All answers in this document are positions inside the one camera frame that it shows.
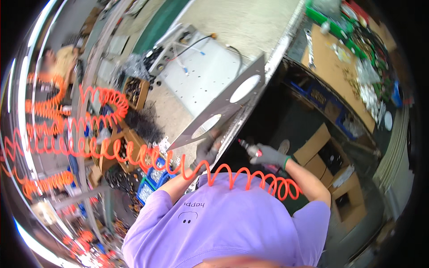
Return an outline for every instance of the yellow shirt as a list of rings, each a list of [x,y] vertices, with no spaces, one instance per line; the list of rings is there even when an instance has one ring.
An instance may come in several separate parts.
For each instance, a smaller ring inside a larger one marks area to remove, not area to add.
[[[55,65],[49,71],[52,75],[60,75],[63,79],[66,78],[66,74],[69,71],[70,64],[73,62],[75,56],[73,55],[73,45],[68,45],[60,50],[56,54],[57,61]],[[70,83],[74,82],[74,76],[70,76]]]

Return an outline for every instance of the shoe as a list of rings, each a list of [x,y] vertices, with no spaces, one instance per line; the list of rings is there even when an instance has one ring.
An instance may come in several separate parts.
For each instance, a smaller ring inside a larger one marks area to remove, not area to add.
[[[287,152],[289,151],[290,148],[290,141],[289,140],[284,140],[281,142],[280,146],[278,147],[278,152],[282,153],[282,154],[287,154]]]

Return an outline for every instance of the white plastic part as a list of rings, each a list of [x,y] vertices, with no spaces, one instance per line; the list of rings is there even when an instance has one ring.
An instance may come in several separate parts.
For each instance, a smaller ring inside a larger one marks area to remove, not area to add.
[[[388,131],[391,131],[392,125],[393,125],[392,114],[389,111],[387,111],[386,114],[384,115],[384,126]]]

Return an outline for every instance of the paper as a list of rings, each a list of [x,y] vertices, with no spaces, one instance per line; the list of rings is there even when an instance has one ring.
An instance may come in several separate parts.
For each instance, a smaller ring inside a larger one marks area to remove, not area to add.
[[[348,166],[336,181],[332,184],[335,188],[340,187],[354,172],[354,166]]]

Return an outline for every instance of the purple t-shirt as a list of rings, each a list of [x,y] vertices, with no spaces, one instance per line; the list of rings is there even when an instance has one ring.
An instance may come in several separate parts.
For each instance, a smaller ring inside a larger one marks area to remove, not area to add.
[[[200,178],[207,182],[206,176]],[[285,266],[316,266],[325,244],[329,207],[313,201],[291,217],[283,204],[247,175],[229,189],[227,173],[173,206],[169,194],[149,196],[122,247],[133,267],[186,267],[216,256],[251,254]]]

